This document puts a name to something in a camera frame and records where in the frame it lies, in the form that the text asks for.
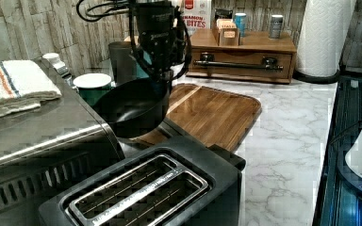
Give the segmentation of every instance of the cable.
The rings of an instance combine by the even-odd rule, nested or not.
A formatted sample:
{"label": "cable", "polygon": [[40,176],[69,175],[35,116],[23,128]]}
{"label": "cable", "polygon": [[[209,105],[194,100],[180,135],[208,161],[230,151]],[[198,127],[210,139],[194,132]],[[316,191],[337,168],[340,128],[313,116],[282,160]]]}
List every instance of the cable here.
{"label": "cable", "polygon": [[[86,22],[91,22],[91,23],[92,22],[97,22],[97,21],[99,21],[102,18],[107,17],[107,16],[113,16],[113,15],[117,15],[117,14],[121,14],[121,13],[126,13],[127,9],[128,9],[128,1],[127,0],[120,0],[120,1],[119,0],[111,0],[111,2],[105,2],[105,3],[102,3],[102,4],[98,4],[96,6],[93,6],[91,8],[87,8],[86,9],[86,15],[88,17],[93,18],[93,19],[90,19],[90,18],[87,18],[87,17],[85,17],[85,16],[83,16],[81,14],[80,7],[81,7],[81,4],[84,1],[85,0],[79,0],[78,3],[75,6],[75,9],[76,9],[76,12],[77,12],[78,16],[82,20],[84,20]],[[103,8],[103,7],[111,7],[111,8],[106,9],[103,13],[100,13],[100,14],[90,14],[90,12],[93,11],[94,9]]]}
{"label": "cable", "polygon": [[345,138],[346,135],[349,135],[353,129],[357,129],[357,126],[359,126],[360,129],[360,125],[362,125],[362,119],[359,120],[358,122],[354,123],[353,125],[349,126],[348,128],[342,130],[341,132],[339,132],[336,136],[334,136],[329,142],[329,145],[334,145],[336,142],[340,141],[341,139]]}
{"label": "cable", "polygon": [[[129,32],[130,32],[130,39],[131,39],[131,49],[133,52],[133,56],[134,59],[136,59],[136,61],[140,64],[140,67],[150,76],[150,77],[155,77],[155,72],[154,70],[150,67],[151,65],[148,64],[148,62],[144,59],[141,58],[140,55],[138,54],[138,50],[137,50],[137,45],[135,43],[135,39],[134,39],[134,16],[132,14],[132,9],[134,7],[134,3],[130,1],[130,11],[128,13],[128,22],[129,22]],[[176,18],[178,20],[178,22],[181,24],[182,27],[184,27],[184,31],[185,31],[185,35],[187,38],[187,52],[186,52],[186,56],[185,56],[185,60],[184,60],[184,65],[183,68],[181,69],[181,71],[177,74],[177,76],[175,76],[173,78],[173,80],[180,78],[182,75],[184,75],[184,73],[186,73],[189,69],[189,64],[192,61],[192,47],[191,47],[191,43],[190,43],[190,37],[189,37],[189,33],[188,33],[188,29],[187,26],[185,25],[184,20],[181,17],[181,13],[177,10],[176,11]]]}

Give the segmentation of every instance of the marble countertop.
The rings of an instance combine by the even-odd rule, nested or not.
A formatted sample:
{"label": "marble countertop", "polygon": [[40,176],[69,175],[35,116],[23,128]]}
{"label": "marble countertop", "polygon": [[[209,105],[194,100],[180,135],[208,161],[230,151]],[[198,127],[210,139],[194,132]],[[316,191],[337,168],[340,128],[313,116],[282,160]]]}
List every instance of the marble countertop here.
{"label": "marble countertop", "polygon": [[262,112],[235,154],[246,159],[240,226],[312,225],[337,84],[290,85],[182,77],[255,97]]}

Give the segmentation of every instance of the wood panel backsplash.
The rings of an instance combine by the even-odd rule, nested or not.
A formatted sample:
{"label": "wood panel backsplash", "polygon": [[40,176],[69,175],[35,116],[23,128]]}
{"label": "wood panel backsplash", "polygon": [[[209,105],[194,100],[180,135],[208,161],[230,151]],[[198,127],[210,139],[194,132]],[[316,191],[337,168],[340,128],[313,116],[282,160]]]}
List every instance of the wood panel backsplash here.
{"label": "wood panel backsplash", "polygon": [[0,60],[34,59],[59,53],[80,75],[108,59],[108,45],[128,36],[125,15],[82,21],[77,0],[0,0]]}
{"label": "wood panel backsplash", "polygon": [[[56,52],[75,75],[98,67],[109,58],[108,45],[128,36],[128,19],[121,15],[87,23],[76,14],[77,2],[0,0],[0,60],[33,59]],[[247,28],[253,31],[268,30],[272,14],[284,15],[283,29],[297,46],[305,4],[306,0],[212,1],[213,8],[245,12]],[[348,66],[362,67],[362,0],[357,0],[343,60]]]}

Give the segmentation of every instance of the canister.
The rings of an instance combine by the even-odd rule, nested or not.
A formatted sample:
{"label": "canister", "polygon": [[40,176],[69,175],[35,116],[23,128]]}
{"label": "canister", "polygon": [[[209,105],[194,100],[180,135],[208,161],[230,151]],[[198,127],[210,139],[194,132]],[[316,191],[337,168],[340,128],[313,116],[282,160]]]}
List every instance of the canister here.
{"label": "canister", "polygon": [[112,89],[110,82],[111,77],[104,73],[86,73],[74,80],[78,94],[90,106],[94,106],[102,96]]}
{"label": "canister", "polygon": [[270,39],[279,39],[281,36],[283,15],[272,15],[270,22],[270,31],[269,38]]}
{"label": "canister", "polygon": [[238,12],[235,14],[235,25],[239,29],[240,36],[245,37],[246,13]]}

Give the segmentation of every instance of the wooden drawer organizer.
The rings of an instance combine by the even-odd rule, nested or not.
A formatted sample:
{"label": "wooden drawer organizer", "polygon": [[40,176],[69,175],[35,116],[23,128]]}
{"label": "wooden drawer organizer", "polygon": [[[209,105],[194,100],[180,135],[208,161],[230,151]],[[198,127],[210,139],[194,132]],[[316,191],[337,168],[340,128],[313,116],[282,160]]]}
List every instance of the wooden drawer organizer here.
{"label": "wooden drawer organizer", "polygon": [[198,29],[190,40],[192,62],[187,76],[290,83],[296,47],[288,33],[272,40],[268,32],[247,32],[239,46],[218,46],[210,29]]}

